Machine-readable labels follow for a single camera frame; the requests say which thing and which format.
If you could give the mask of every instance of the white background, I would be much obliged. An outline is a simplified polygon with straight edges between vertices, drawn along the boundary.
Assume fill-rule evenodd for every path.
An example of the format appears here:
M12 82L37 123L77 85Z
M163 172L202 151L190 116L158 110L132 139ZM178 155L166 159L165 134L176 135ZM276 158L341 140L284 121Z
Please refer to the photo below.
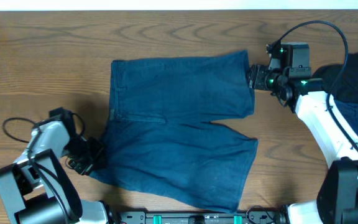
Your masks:
M0 0L0 11L358 9L358 0Z

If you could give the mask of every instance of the blue shorts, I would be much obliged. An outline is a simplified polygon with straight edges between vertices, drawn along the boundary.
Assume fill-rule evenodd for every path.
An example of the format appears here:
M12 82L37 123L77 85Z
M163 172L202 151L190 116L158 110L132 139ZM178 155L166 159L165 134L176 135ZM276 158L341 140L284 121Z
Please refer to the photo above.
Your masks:
M246 51L113 61L107 184L236 213L258 141L211 121L254 112Z

